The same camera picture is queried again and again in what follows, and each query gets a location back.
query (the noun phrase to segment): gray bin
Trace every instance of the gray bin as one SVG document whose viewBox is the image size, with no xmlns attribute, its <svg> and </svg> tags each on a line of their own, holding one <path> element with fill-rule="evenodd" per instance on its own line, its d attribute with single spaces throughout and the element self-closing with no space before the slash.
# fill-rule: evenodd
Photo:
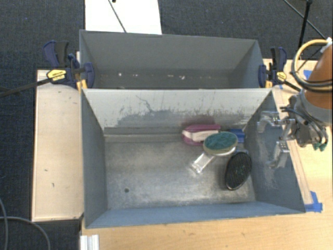
<svg viewBox="0 0 333 250">
<path fill-rule="evenodd" d="M 276 111 L 276 106 L 269 90 L 246 86 L 251 81 L 245 78 L 250 79 L 251 74 L 257 81 L 253 70 L 257 71 L 260 62 L 251 59 L 260 55 L 256 41 L 86 31 L 80 38 L 81 61 L 93 62 L 98 79 L 96 88 L 83 90 L 81 96 L 87 228 L 305 212 L 290 156 L 284 168 L 271 169 L 266 164 L 273 158 L 281 127 L 267 126 L 264 133 L 257 133 L 260 112 Z M 131 48 L 131 39 L 139 41 L 138 45 Z M 171 53 L 169 40 L 184 44 Z M 224 60 L 223 54 L 228 53 L 224 46 L 233 46 L 233 42 L 239 43 L 243 56 L 238 53 Z M 211 54 L 212 64 L 203 65 L 204 60 L 197 60 L 202 48 L 187 52 L 199 45 L 208 47 L 204 52 Z M 148 52 L 140 51 L 142 47 L 149 52 L 151 62 Z M 117 51 L 121 55 L 127 52 L 127 62 L 122 63 Z M 160 56 L 165 57 L 163 54 L 173 60 L 169 66 Z M 135 55 L 146 57 L 146 62 Z M 218 64 L 219 56 L 227 68 L 223 62 Z M 225 81 L 217 82 L 218 71 Z M 165 73 L 173 77 L 165 78 Z M 223 89 L 233 87 L 231 82 L 237 73 L 238 87 L 243 89 Z M 207 75 L 215 80 L 199 80 Z M 223 182 L 226 158 L 217 158 L 202 174 L 190 168 L 203 150 L 185 144 L 182 130 L 191 124 L 213 123 L 220 124 L 223 130 L 241 128 L 246 134 L 243 147 L 253 167 L 246 183 L 235 191 L 229 191 Z"/>
</svg>

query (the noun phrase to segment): wire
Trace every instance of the wire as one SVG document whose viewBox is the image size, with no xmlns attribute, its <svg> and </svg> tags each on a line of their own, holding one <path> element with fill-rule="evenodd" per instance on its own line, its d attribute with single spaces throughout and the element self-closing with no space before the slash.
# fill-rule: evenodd
<svg viewBox="0 0 333 250">
<path fill-rule="evenodd" d="M 294 113 L 296 115 L 299 115 L 301 118 L 303 118 L 304 120 L 306 120 L 308 122 L 309 125 L 311 125 L 314 130 L 316 131 L 317 135 L 319 136 L 320 142 L 322 143 L 323 138 L 325 138 L 325 143 L 326 144 L 328 142 L 328 136 L 326 131 L 323 131 L 323 129 L 320 127 L 320 125 L 311 117 L 311 116 L 307 116 L 305 114 L 302 114 L 292 108 L 287 108 L 284 107 L 282 112 L 291 112 Z"/>
<path fill-rule="evenodd" d="M 5 210 L 5 206 L 2 203 L 1 198 L 0 198 L 0 206 L 1 206 L 1 210 L 2 210 L 3 215 L 4 215 L 3 217 L 0 217 L 0 220 L 4 220 L 4 222 L 5 222 L 5 237 L 6 238 L 5 238 L 5 247 L 4 247 L 4 250 L 7 250 L 7 248 L 8 248 L 8 236 L 9 236 L 9 232 L 8 232 L 8 220 L 21 221 L 21 222 L 25 222 L 25 223 L 28 223 L 28 224 L 33 225 L 34 227 L 36 227 L 42 233 L 42 235 L 44 236 L 44 238 L 46 239 L 47 249 L 51 250 L 50 239 L 49 239 L 47 233 L 44 231 L 44 229 L 41 226 L 39 226 L 35 222 L 32 222 L 32 221 L 30 221 L 28 219 L 23 219 L 23 218 L 20 218 L 20 217 L 9 217 L 9 216 L 7 216 L 6 210 Z"/>
<path fill-rule="evenodd" d="M 120 20 L 118 14 L 117 14 L 117 12 L 116 12 L 116 10 L 114 9 L 114 7 L 113 7 L 113 5 L 112 5 L 112 2 L 111 2 L 110 0 L 108 0 L 108 1 L 109 1 L 109 4 L 110 4 L 110 6 L 111 6 L 111 8 L 112 8 L 112 10 L 113 10 L 113 13 L 115 14 L 116 18 L 118 19 L 118 22 L 119 22 L 120 26 L 122 27 L 123 31 L 124 31 L 125 33 L 127 33 L 127 31 L 125 30 L 125 27 L 124 27 L 123 23 L 121 22 L 121 20 Z"/>
<path fill-rule="evenodd" d="M 4 250 L 7 250 L 8 249 L 8 237 L 9 237 L 9 232 L 8 232 L 8 217 L 7 217 L 7 214 L 6 214 L 5 206 L 2 203 L 1 198 L 0 198 L 0 206 L 1 206 L 2 214 L 4 215 L 1 218 L 3 218 L 4 222 L 5 222 L 5 247 L 4 247 Z"/>
<path fill-rule="evenodd" d="M 290 6 L 298 15 L 300 15 L 304 19 L 304 15 L 302 15 L 292 4 L 290 4 L 287 0 L 283 0 L 288 6 Z M 313 25 L 309 20 L 307 23 L 324 39 L 325 36 Z"/>
<path fill-rule="evenodd" d="M 297 69 L 297 64 L 298 64 L 298 60 L 299 57 L 301 55 L 301 53 L 309 46 L 313 45 L 313 44 L 323 44 L 323 45 L 327 45 L 327 41 L 323 40 L 323 39 L 315 39 L 315 40 L 311 40 L 305 44 L 303 44 L 297 51 L 297 53 L 295 54 L 295 57 L 292 61 L 292 65 L 291 65 L 291 74 L 292 76 L 295 78 L 295 80 L 297 81 L 297 83 L 299 85 L 301 85 L 304 89 L 312 91 L 312 92 L 320 92 L 320 93 L 329 93 L 332 92 L 332 82 L 324 82 L 324 83 L 312 83 L 312 82 L 307 82 L 305 80 L 302 80 L 298 77 L 298 72 L 299 69 Z"/>
</svg>

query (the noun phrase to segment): black cable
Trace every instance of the black cable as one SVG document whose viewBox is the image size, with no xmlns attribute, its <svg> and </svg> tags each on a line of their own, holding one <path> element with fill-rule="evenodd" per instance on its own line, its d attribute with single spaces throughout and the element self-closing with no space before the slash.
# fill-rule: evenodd
<svg viewBox="0 0 333 250">
<path fill-rule="evenodd" d="M 120 21 L 120 18 L 118 17 L 117 12 L 116 12 L 116 10 L 114 9 L 114 7 L 113 7 L 113 5 L 112 5 L 112 2 L 111 2 L 110 0 L 108 0 L 108 1 L 109 1 L 109 4 L 110 4 L 110 6 L 111 6 L 111 8 L 112 8 L 112 10 L 113 10 L 113 13 L 115 14 L 116 18 L 118 19 L 118 22 L 119 22 L 120 26 L 122 27 L 123 31 L 124 31 L 125 33 L 127 33 L 127 31 L 125 30 L 125 27 L 124 27 L 123 23 Z"/>
<path fill-rule="evenodd" d="M 6 214 L 5 206 L 2 203 L 1 198 L 0 198 L 0 206 L 1 206 L 2 214 L 4 215 L 3 217 L 0 217 L 0 218 L 3 218 L 4 222 L 5 222 L 5 246 L 4 246 L 4 250 L 7 250 L 8 249 L 8 237 L 9 237 L 8 217 L 7 217 L 7 214 Z"/>
<path fill-rule="evenodd" d="M 314 53 L 311 55 L 311 57 L 313 57 L 315 54 L 317 54 L 322 48 L 323 48 L 323 47 L 321 46 L 316 52 L 314 52 Z M 301 68 L 303 68 L 303 66 L 306 64 L 306 62 L 308 62 L 308 61 L 310 60 L 311 57 L 309 57 L 306 61 L 304 61 L 304 62 L 302 63 L 302 65 L 298 68 L 298 70 L 300 70 Z"/>
<path fill-rule="evenodd" d="M 20 218 L 20 217 L 9 217 L 9 216 L 7 216 L 6 210 L 5 210 L 5 206 L 2 203 L 1 198 L 0 198 L 0 206 L 1 206 L 1 210 L 2 210 L 3 215 L 4 215 L 3 217 L 0 217 L 0 220 L 4 220 L 4 222 L 5 222 L 5 237 L 6 238 L 5 238 L 5 247 L 4 247 L 4 250 L 7 250 L 7 248 L 8 248 L 8 236 L 9 236 L 9 232 L 8 232 L 8 220 L 21 221 L 21 222 L 25 222 L 25 223 L 28 223 L 28 224 L 33 225 L 34 227 L 36 227 L 42 233 L 42 235 L 44 236 L 44 238 L 46 239 L 47 249 L 51 250 L 50 239 L 49 239 L 47 233 L 44 231 L 44 229 L 41 226 L 39 226 L 35 222 L 32 222 L 32 221 L 30 221 L 28 219 L 23 219 L 23 218 Z"/>
<path fill-rule="evenodd" d="M 320 125 L 311 117 L 311 116 L 306 116 L 292 108 L 287 108 L 284 107 L 282 112 L 291 112 L 294 113 L 296 115 L 299 115 L 301 118 L 303 118 L 304 120 L 306 120 L 308 122 L 308 124 L 310 124 L 316 131 L 317 135 L 320 138 L 320 142 L 323 140 L 323 137 L 325 138 L 325 143 L 328 142 L 328 137 L 327 137 L 327 133 L 323 132 L 323 129 L 320 127 Z"/>
<path fill-rule="evenodd" d="M 298 15 L 300 15 L 304 19 L 304 15 L 302 15 L 292 4 L 290 4 L 287 0 L 283 0 L 288 6 L 290 6 Z M 309 20 L 307 23 L 323 38 L 325 39 L 324 35 L 313 25 Z"/>
<path fill-rule="evenodd" d="M 293 84 L 290 83 L 289 81 L 285 81 L 284 84 L 287 85 L 287 86 L 289 86 L 289 87 L 291 87 L 291 88 L 293 88 L 293 89 L 296 90 L 297 92 L 300 92 L 300 91 L 301 91 L 300 88 L 298 88 L 297 86 L 293 85 Z"/>
</svg>

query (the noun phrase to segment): blue clamp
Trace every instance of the blue clamp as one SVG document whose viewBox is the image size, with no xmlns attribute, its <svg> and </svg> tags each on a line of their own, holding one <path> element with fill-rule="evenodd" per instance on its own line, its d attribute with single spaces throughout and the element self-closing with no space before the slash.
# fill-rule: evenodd
<svg viewBox="0 0 333 250">
<path fill-rule="evenodd" d="M 315 192 L 310 191 L 313 203 L 307 204 L 305 206 L 306 212 L 318 212 L 321 213 L 323 211 L 323 203 L 319 203 L 317 199 L 317 195 Z"/>
<path fill-rule="evenodd" d="M 79 79 L 75 78 L 75 74 L 80 74 L 81 79 L 85 79 L 87 87 L 92 88 L 95 80 L 95 71 L 93 64 L 87 62 L 80 68 L 79 61 L 73 54 L 67 55 L 68 42 L 49 41 L 43 46 L 43 54 L 45 59 L 50 63 L 53 69 L 61 68 L 66 70 L 66 77 L 63 80 L 51 81 L 53 84 L 63 84 L 76 89 L 76 83 Z"/>
<path fill-rule="evenodd" d="M 273 62 L 270 63 L 269 70 L 264 64 L 261 64 L 258 69 L 258 82 L 261 88 L 266 86 L 266 81 L 271 82 L 272 86 L 284 84 L 287 77 L 283 72 L 287 62 L 287 52 L 282 47 L 272 47 L 271 53 Z"/>
<path fill-rule="evenodd" d="M 244 143 L 245 133 L 243 133 L 242 129 L 229 129 L 229 132 L 235 134 L 238 138 L 238 143 Z"/>
</svg>

